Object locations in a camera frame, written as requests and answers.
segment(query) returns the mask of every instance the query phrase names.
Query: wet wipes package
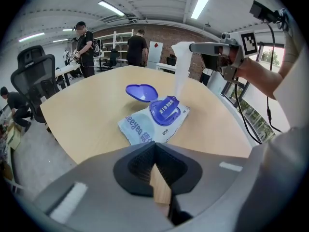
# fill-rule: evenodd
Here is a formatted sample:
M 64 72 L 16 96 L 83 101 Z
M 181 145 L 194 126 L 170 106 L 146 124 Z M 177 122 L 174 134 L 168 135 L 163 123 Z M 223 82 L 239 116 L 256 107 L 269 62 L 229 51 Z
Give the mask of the wet wipes package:
M 178 130 L 190 108 L 176 97 L 167 96 L 118 122 L 121 132 L 131 145 L 155 141 L 167 142 Z

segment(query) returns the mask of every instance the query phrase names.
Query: floor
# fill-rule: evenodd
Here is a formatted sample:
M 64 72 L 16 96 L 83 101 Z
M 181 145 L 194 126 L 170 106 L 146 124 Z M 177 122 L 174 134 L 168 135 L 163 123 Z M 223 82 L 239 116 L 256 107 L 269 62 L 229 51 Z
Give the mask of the floor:
M 81 80 L 83 77 L 71 79 L 70 84 L 74 85 Z M 46 130 L 46 126 L 35 120 L 27 133 L 22 130 L 21 143 L 12 153 L 12 162 L 16 182 L 24 187 L 19 193 L 30 201 L 50 183 L 76 166 Z

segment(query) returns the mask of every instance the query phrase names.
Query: brick wall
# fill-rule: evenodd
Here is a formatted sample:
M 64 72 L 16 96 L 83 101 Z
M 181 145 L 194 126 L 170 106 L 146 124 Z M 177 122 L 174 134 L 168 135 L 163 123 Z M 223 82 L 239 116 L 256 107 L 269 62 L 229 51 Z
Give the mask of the brick wall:
M 176 27 L 170 27 L 170 26 L 161 26 L 161 25 L 130 25 L 130 26 L 124 26 L 124 27 L 116 27 L 112 29 L 107 30 L 101 30 L 94 33 L 94 37 L 99 37 L 103 35 L 113 34 L 114 31 L 117 31 L 117 33 L 121 32 L 130 32 L 134 29 L 134 33 L 137 32 L 139 29 L 145 30 L 144 38 L 149 46 L 150 41 L 158 41 L 163 43 L 163 50 L 161 55 L 161 63 L 166 63 L 166 58 L 169 57 L 170 54 L 174 54 L 171 46 L 174 44 L 177 44 L 181 41 L 194 41 L 194 42 L 213 42 L 212 39 L 209 39 L 208 37 L 205 37 L 201 34 L 180 29 Z M 199 54 L 193 54 L 191 59 L 191 65 L 190 65 L 190 77 L 194 78 L 196 80 L 200 79 L 201 73 L 204 69 L 204 63 L 201 60 L 201 57 Z

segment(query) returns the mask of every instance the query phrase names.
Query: cardboard box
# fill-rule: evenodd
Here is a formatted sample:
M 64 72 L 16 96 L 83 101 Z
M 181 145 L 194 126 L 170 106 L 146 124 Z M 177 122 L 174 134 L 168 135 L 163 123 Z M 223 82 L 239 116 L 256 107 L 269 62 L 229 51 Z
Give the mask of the cardboard box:
M 17 147 L 19 146 L 20 131 L 16 127 L 11 128 L 11 130 L 8 132 L 6 143 L 9 147 L 11 147 L 14 150 L 16 150 Z

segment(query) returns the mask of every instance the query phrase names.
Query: fluorescent light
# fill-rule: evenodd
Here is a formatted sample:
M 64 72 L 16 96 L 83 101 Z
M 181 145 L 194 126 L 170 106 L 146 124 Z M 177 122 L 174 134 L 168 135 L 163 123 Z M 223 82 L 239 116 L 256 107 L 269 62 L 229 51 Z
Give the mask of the fluorescent light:
M 110 4 L 108 4 L 108 3 L 104 2 L 104 1 L 99 2 L 99 5 L 101 5 L 101 6 L 105 7 L 105 8 L 107 8 L 107 9 L 115 12 L 116 14 L 118 14 L 120 16 L 124 16 L 125 15 L 120 10 L 116 9 L 115 7 L 111 6 Z
M 191 18 L 198 19 L 199 15 L 201 14 L 204 7 L 206 6 L 207 2 L 208 2 L 208 0 L 198 0 L 197 4 L 196 4 L 196 6 L 193 10 Z
M 60 41 L 67 41 L 67 40 L 68 40 L 68 39 L 57 40 L 57 41 L 53 41 L 53 43 L 60 42 Z
M 34 34 L 34 35 L 30 35 L 30 36 L 28 36 L 26 38 L 23 38 L 23 39 L 19 40 L 19 42 L 23 42 L 23 41 L 26 41 L 28 39 L 31 39 L 31 38 L 34 38 L 34 37 L 37 37 L 37 36 L 40 36 L 40 35 L 44 35 L 44 34 L 45 33 L 37 33 L 37 34 Z

